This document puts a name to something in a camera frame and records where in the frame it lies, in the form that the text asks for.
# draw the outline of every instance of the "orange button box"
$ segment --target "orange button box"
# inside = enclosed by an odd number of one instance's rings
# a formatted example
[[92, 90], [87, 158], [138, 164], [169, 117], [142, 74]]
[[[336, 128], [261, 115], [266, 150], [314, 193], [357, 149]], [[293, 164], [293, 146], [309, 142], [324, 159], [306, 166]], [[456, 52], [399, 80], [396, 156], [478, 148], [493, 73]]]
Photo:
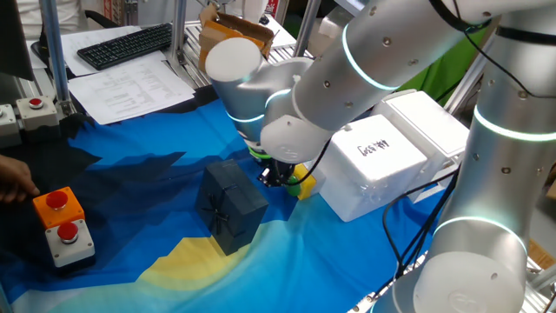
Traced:
[[36, 197], [33, 199], [33, 205], [46, 230], [63, 223], [85, 219], [83, 208], [70, 187]]

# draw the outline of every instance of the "dark blue box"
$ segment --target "dark blue box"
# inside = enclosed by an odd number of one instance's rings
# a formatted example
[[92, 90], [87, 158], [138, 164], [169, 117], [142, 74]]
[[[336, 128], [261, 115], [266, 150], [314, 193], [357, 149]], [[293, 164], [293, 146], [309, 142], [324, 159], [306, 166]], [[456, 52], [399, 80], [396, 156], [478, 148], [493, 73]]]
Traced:
[[251, 243], [267, 199], [234, 160], [205, 168], [195, 210], [226, 256]]

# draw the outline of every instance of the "paper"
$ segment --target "paper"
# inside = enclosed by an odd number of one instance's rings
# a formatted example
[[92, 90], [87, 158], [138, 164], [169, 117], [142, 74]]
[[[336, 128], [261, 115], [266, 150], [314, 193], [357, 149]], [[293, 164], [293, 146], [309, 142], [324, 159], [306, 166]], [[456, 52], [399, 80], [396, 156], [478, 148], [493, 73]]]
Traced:
[[[87, 48], [93, 44], [109, 41], [139, 30], [141, 30], [141, 28], [138, 26], [126, 26], [107, 30], [85, 31], [76, 34], [62, 35], [63, 58], [69, 69], [78, 77], [98, 73], [98, 70], [95, 70], [77, 55], [77, 51], [82, 48]], [[131, 61], [116, 65], [111, 69], [128, 65], [130, 63], [142, 62], [146, 59], [164, 60], [165, 57], [161, 51], [156, 51], [148, 54], [147, 56], [138, 57]]]
[[34, 42], [35, 41], [32, 40], [27, 41], [27, 51], [29, 52], [29, 58], [31, 59], [31, 67], [33, 68], [33, 70], [46, 69], [46, 64], [43, 61], [41, 61], [41, 59], [38, 58], [36, 54], [33, 52], [33, 50], [31, 49], [31, 45]]
[[270, 23], [266, 26], [275, 33], [275, 39], [272, 41], [272, 48], [281, 48], [295, 45], [295, 38], [293, 38], [287, 30], [281, 27], [271, 15], [267, 14]]
[[168, 108], [193, 98], [195, 93], [157, 60], [72, 79], [69, 91], [101, 125]]

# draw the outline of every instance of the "blue cloth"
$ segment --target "blue cloth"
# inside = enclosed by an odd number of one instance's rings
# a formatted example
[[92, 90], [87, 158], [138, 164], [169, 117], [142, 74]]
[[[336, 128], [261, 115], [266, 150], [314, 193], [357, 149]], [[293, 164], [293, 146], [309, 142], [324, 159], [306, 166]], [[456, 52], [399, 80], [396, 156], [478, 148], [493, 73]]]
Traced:
[[[11, 303], [27, 290], [115, 285], [74, 296], [54, 311], [74, 310], [80, 302], [94, 303], [82, 311], [346, 311], [394, 273], [394, 254], [381, 224], [384, 208], [344, 223], [320, 196], [298, 202], [282, 188], [262, 186], [255, 179], [261, 168], [219, 101], [187, 114], [86, 125], [69, 144], [101, 158], [68, 182], [85, 210], [96, 265], [58, 277], [48, 269], [44, 241], [29, 258], [10, 255], [0, 262], [0, 274]], [[260, 242], [211, 286], [144, 295], [145, 282], [137, 279], [159, 257], [183, 238], [210, 236], [194, 211], [195, 195], [203, 168], [230, 158], [270, 203]], [[439, 198], [416, 205], [403, 199], [392, 208], [387, 221], [399, 250]], [[33, 244], [40, 246], [41, 236], [43, 230], [36, 231]]]

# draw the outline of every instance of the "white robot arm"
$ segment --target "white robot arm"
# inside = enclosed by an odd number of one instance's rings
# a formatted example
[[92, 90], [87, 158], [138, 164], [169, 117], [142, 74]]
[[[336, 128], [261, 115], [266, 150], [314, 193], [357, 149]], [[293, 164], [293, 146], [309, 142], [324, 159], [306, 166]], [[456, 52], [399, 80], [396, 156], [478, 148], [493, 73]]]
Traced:
[[463, 31], [502, 15], [491, 57], [516, 79], [488, 65], [457, 186], [427, 261], [399, 279], [373, 313], [511, 313], [523, 303], [530, 217], [556, 159], [556, 0], [457, 4], [371, 1], [312, 64], [268, 65], [241, 39], [208, 55], [207, 72], [249, 147], [301, 163]]

